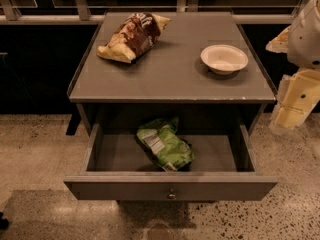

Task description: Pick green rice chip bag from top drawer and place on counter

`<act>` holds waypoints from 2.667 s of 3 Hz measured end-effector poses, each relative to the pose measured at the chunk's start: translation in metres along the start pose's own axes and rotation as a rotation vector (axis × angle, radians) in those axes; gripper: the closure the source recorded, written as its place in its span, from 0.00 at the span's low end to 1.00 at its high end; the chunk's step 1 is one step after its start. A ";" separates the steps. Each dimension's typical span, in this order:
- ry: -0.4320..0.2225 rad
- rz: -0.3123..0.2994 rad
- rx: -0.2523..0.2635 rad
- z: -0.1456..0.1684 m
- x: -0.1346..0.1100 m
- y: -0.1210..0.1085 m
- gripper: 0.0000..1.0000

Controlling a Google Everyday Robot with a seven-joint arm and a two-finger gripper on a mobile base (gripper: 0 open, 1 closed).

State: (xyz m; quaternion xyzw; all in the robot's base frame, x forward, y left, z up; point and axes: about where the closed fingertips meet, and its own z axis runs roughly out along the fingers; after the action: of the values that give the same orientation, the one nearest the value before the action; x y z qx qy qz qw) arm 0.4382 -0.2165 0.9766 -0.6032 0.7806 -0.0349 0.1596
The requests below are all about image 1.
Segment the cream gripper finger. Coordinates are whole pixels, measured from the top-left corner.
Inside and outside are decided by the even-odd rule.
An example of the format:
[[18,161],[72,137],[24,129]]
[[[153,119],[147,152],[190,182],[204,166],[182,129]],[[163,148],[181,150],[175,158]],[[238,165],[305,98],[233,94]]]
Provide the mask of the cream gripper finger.
[[284,134],[301,126],[320,101],[320,70],[300,68],[280,81],[269,128]]
[[286,27],[280,34],[269,41],[266,45],[266,50],[274,53],[287,53],[289,30],[290,27]]

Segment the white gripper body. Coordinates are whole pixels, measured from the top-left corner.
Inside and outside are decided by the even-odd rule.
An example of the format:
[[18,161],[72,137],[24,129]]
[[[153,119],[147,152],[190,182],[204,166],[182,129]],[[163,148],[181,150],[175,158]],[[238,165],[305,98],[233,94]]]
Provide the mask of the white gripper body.
[[289,62],[320,68],[320,0],[310,0],[299,12],[290,26],[287,44]]

